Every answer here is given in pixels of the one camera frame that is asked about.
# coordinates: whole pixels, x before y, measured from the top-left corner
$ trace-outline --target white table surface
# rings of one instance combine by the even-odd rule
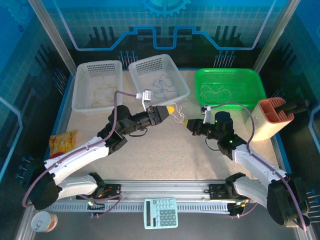
[[[190,94],[178,103],[187,119],[202,118],[195,92],[194,70],[182,70],[181,74],[190,88]],[[123,91],[136,93],[128,71],[123,72]],[[123,96],[132,115],[143,111],[141,101]],[[249,134],[244,122],[249,117],[244,110],[228,110],[233,119],[233,128],[244,140]],[[109,113],[86,115],[72,111],[67,131],[78,130],[75,146],[78,147],[96,136],[108,123]],[[204,136],[192,136],[182,123],[168,117],[160,125],[149,127],[145,136],[126,136],[128,143],[113,154],[98,159],[73,174],[82,176],[97,172],[104,180],[223,180],[242,172],[255,179],[244,167],[231,161],[220,152],[210,150]],[[208,143],[217,148],[214,140]],[[278,166],[271,140],[252,142],[251,147],[270,163]]]

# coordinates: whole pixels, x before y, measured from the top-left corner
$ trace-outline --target white plastic basket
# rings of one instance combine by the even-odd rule
[[[72,110],[84,114],[111,112],[115,106],[115,91],[122,91],[122,63],[118,60],[93,61],[77,67]],[[122,95],[117,95],[117,104],[122,104]]]
[[[128,68],[138,93],[151,90],[151,101],[146,102],[146,106],[176,103],[190,93],[186,81],[167,54],[133,62]]]

